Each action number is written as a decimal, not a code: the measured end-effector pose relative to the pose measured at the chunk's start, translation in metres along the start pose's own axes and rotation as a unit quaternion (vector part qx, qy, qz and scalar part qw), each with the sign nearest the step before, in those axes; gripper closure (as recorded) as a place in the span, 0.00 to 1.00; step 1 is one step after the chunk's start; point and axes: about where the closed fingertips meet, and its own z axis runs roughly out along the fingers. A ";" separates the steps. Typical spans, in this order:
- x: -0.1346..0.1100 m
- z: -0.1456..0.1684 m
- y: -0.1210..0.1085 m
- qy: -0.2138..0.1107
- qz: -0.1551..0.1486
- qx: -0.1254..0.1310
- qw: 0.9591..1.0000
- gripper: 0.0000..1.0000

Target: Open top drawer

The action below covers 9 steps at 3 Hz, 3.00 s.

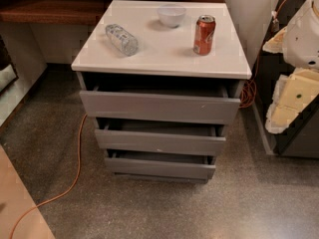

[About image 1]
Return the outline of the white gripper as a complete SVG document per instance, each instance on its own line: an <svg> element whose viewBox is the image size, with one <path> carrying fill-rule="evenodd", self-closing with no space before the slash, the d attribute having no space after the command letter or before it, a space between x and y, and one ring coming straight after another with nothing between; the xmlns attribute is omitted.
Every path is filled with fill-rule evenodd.
<svg viewBox="0 0 319 239"><path fill-rule="evenodd" d="M291 75L279 77L266 114L267 131L283 133L319 95L319 0L306 0L287 28L266 41L262 50L283 52L284 61L296 67Z"/></svg>

